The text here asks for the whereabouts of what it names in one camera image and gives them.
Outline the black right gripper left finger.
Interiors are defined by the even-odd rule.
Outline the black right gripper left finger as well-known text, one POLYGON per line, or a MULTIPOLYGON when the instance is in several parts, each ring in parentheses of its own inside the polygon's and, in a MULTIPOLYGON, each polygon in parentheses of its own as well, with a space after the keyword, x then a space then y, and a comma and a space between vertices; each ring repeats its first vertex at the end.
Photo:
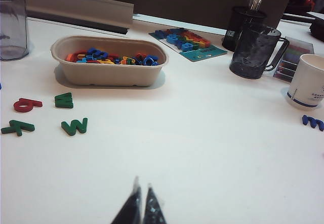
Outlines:
POLYGON ((128 199, 119 210, 112 224, 137 224, 141 222, 141 186, 139 177, 136 176, 133 183, 133 189, 128 199))

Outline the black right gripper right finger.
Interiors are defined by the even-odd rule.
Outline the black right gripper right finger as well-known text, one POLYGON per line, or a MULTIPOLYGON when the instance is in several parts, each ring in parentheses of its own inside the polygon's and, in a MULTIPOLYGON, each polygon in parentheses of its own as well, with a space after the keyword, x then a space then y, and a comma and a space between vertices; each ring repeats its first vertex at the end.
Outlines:
POLYGON ((158 198, 153 190, 152 184, 148 185, 143 223, 167 224, 167 221, 164 217, 161 206, 159 204, 158 198))

